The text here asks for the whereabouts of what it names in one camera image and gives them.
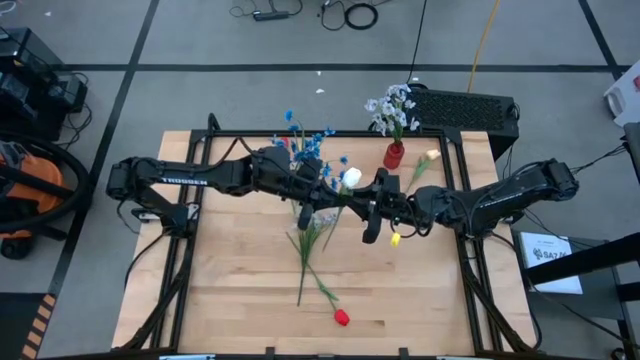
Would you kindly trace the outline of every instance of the wooden table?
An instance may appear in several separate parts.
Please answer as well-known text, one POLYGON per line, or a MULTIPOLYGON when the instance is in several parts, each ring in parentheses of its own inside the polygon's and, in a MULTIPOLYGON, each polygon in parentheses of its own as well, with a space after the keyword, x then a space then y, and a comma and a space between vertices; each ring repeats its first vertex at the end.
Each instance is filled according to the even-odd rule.
MULTIPOLYGON (((188 139, 189 132, 165 132, 158 158, 184 161, 188 139)), ((487 135, 463 133, 463 140, 472 187, 495 182, 487 135)), ((231 138, 214 139, 211 163, 230 142, 231 138)), ((267 138, 247 142, 252 148, 270 145, 267 138)), ((373 179, 388 143, 388 138, 328 138, 322 158, 348 155, 350 165, 362 170, 364 185, 373 179)), ((400 175, 403 191, 418 156, 439 148, 437 140, 425 138, 405 139, 405 146, 402 166, 392 171, 400 175)), ((456 164, 453 147, 450 153, 456 164)), ((245 155, 238 146, 229 159, 245 155)), ((457 166, 453 168, 460 189, 457 166)), ((431 165, 412 191, 427 184, 445 186, 441 161, 431 165)), ((177 201, 178 186, 155 188, 177 201)), ((393 248, 391 231, 383 223, 378 241, 366 245, 361 242, 363 223, 345 210, 327 250, 322 253, 317 245, 310 262, 351 317, 342 327, 311 276, 305 281, 302 304, 296 307, 300 260, 285 236, 293 224, 290 203, 278 197, 251 193, 233 198, 205 190, 180 352, 261 354, 273 346, 278 354, 397 355, 401 347, 411 355, 473 354, 452 230, 436 225, 429 237, 405 239, 393 248)), ((136 253, 160 231, 157 222, 143 225, 136 253)), ((401 226, 400 232, 408 233, 409 228, 401 226)), ((506 226, 496 232, 511 238, 506 226)), ((114 346, 126 342, 155 306, 167 248, 168 241, 159 243, 131 273, 114 346)), ((535 334, 516 256, 495 239, 485 241, 485 251, 495 303, 532 345, 535 334)), ((490 348, 486 316, 479 303, 478 308, 484 346, 490 348)), ((173 309, 166 316, 165 324, 170 325, 173 309)), ((163 344, 168 344, 168 329, 165 325, 163 344)))

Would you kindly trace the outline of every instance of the red flower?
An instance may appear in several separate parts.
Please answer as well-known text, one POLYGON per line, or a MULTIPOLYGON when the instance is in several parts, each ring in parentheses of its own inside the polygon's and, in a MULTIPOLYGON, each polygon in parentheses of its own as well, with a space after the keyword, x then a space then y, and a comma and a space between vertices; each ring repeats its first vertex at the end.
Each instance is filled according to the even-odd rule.
POLYGON ((335 314, 333 314, 333 318, 342 326, 347 326, 350 320, 349 315, 347 315, 347 313, 342 309, 336 310, 335 314))

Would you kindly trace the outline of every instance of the robotic arm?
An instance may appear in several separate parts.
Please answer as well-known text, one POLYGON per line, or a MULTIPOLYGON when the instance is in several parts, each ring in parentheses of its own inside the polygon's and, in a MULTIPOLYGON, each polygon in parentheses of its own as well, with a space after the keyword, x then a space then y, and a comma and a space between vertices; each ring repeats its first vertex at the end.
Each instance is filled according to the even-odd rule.
POLYGON ((309 159, 298 170, 290 170, 289 152, 282 147, 251 150, 241 138, 249 155, 214 165, 194 165, 160 161, 151 158, 128 158, 113 165, 107 194, 116 200, 133 200, 162 221, 172 235, 189 231, 188 208, 172 204, 155 192, 155 183, 206 186, 231 196, 244 196, 263 191, 292 199, 301 204, 298 227, 306 229, 313 212, 346 206, 353 210, 367 229, 362 241, 370 244, 380 233, 382 219, 391 226, 399 223, 413 226, 411 235, 427 236, 433 223, 455 229, 469 238, 482 237, 497 222, 521 213, 540 200, 571 199, 578 182, 568 167, 556 160, 536 162, 518 169, 509 178, 473 191, 454 191, 438 186, 425 186, 407 196, 400 192, 397 175, 378 169, 373 182, 354 189, 352 196, 341 196, 320 178, 322 161, 309 159))

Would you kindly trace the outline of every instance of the yellow cable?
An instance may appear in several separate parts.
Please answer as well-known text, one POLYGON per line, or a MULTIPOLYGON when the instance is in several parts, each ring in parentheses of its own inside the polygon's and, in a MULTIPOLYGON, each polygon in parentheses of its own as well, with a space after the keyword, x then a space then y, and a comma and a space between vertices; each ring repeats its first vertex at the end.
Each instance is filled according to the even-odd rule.
POLYGON ((493 23, 493 18, 496 16, 496 12, 498 7, 500 6, 500 0, 496 0, 495 4, 493 4, 493 10, 491 10, 491 15, 489 16, 489 22, 487 22, 487 26, 484 28, 484 32, 482 33, 482 38, 480 39, 480 45, 478 45, 478 49, 476 50, 476 56, 473 59, 473 67, 471 68, 471 77, 469 78, 469 86, 467 86, 467 92, 471 92, 471 88, 473 87, 473 78, 476 75, 476 67, 478 66, 478 58, 480 58, 480 51, 484 46, 484 40, 487 38, 487 34, 489 33, 489 28, 491 28, 491 24, 493 23))

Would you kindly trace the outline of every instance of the red vase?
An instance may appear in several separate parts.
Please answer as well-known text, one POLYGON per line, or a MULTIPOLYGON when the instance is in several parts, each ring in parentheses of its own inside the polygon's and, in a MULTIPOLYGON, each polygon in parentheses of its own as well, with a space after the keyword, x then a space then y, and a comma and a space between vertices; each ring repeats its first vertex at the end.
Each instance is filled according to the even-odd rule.
POLYGON ((392 143, 387 147, 387 152, 384 154, 382 163, 387 169, 393 170, 400 166, 402 156, 404 156, 404 145, 402 145, 402 142, 397 144, 392 143))

